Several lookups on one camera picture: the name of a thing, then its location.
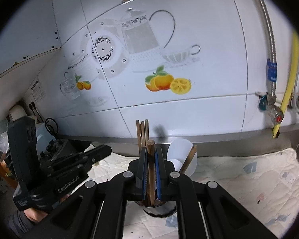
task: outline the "blue label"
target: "blue label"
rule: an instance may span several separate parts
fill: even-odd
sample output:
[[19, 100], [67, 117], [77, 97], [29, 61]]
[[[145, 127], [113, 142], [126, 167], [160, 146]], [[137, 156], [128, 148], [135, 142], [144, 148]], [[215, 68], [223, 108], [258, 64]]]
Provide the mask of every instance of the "blue label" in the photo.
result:
[[267, 59], [267, 79], [271, 82], [277, 81], [277, 63], [270, 62], [270, 59]]

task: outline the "human hand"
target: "human hand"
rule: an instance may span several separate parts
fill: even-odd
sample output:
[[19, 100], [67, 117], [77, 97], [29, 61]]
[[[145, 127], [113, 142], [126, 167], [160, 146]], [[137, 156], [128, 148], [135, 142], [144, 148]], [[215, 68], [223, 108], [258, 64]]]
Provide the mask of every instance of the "human hand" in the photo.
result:
[[[69, 197], [69, 195], [65, 195], [63, 198], [60, 199], [60, 202], [62, 203], [68, 197]], [[25, 213], [26, 217], [33, 223], [39, 223], [42, 219], [44, 219], [48, 215], [48, 213], [43, 212], [41, 210], [37, 210], [33, 207], [26, 209], [24, 211], [24, 213]]]

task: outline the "yellow gas pipe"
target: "yellow gas pipe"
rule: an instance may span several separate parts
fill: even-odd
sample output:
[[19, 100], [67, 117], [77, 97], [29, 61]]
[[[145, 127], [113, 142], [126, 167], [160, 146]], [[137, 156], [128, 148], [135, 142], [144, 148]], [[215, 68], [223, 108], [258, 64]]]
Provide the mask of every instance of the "yellow gas pipe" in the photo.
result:
[[[299, 60], [299, 37], [295, 31], [292, 33], [292, 56], [291, 56], [291, 66], [290, 66], [290, 73], [289, 73], [289, 79], [287, 88], [285, 91], [285, 94], [283, 96], [280, 109], [282, 113], [284, 114], [286, 111], [286, 108], [290, 102], [291, 94], [293, 91], [293, 88], [295, 86], [296, 81], [296, 75], [297, 75], [297, 67], [298, 67], [298, 60]], [[277, 137], [277, 133], [279, 131], [280, 124], [275, 125], [273, 127], [273, 137]]]

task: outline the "white container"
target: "white container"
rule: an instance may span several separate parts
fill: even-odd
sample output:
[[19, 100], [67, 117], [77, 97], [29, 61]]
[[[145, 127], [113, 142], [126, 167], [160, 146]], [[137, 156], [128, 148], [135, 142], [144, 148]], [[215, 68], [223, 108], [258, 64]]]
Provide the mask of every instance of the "white container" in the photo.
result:
[[[193, 144], [191, 141], [184, 138], [175, 139], [169, 146], [167, 151], [167, 160], [174, 164], [175, 171], [179, 171], [185, 162]], [[187, 176], [193, 175], [197, 167], [197, 153], [189, 164], [184, 174]]]

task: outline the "ceramic tile wall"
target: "ceramic tile wall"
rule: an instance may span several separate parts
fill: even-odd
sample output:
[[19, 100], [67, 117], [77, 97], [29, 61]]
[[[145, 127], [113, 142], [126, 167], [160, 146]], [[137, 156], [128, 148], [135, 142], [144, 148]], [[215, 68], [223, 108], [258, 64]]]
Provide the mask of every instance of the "ceramic tile wall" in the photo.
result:
[[26, 1], [0, 34], [0, 74], [16, 62], [61, 47], [57, 38], [51, 0]]
[[[145, 118], [151, 136], [270, 126], [254, 95], [266, 91], [268, 57], [254, 0], [124, 2], [53, 0], [63, 47], [37, 77], [47, 94], [38, 107], [44, 117], [57, 119], [60, 132], [135, 137], [135, 120]], [[289, 72], [291, 27], [266, 3], [280, 97]], [[27, 96], [32, 99], [30, 91]], [[299, 117], [287, 113], [283, 124], [294, 122]]]

